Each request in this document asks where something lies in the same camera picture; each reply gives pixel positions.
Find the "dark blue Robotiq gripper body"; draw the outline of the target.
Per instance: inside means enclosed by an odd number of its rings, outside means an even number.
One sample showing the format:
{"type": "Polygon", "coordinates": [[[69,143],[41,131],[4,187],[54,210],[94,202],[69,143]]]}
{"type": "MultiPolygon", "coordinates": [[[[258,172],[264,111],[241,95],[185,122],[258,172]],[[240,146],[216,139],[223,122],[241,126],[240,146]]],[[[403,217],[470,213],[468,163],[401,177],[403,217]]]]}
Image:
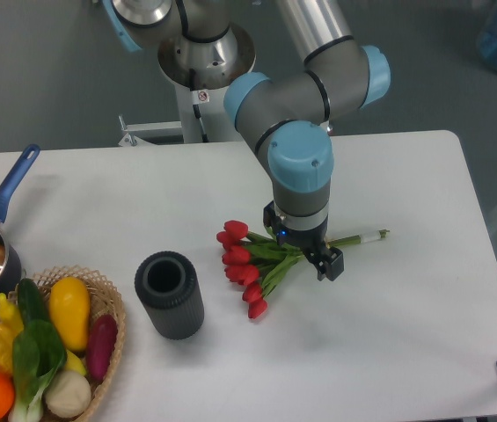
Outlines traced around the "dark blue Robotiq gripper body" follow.
{"type": "Polygon", "coordinates": [[[308,259],[312,249],[326,246],[325,233],[328,222],[328,206],[313,215],[293,216],[283,213],[273,201],[264,207],[264,226],[271,226],[280,246],[298,248],[308,259]]]}

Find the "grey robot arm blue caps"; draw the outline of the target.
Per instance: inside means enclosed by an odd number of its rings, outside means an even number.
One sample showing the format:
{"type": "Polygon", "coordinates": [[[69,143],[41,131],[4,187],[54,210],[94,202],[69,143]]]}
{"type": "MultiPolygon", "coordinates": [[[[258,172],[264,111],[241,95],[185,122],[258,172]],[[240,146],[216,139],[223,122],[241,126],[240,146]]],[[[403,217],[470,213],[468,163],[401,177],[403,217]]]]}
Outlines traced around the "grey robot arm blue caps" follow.
{"type": "Polygon", "coordinates": [[[153,47],[175,89],[186,143],[243,140],[267,173],[273,200],[263,222],[279,244],[299,248],[320,279],[344,269],[325,241],[333,148],[326,124],[383,97],[384,54],[354,40],[334,1],[280,1],[303,72],[274,81],[254,70],[250,35],[223,1],[107,1],[116,35],[131,51],[153,47]]]}

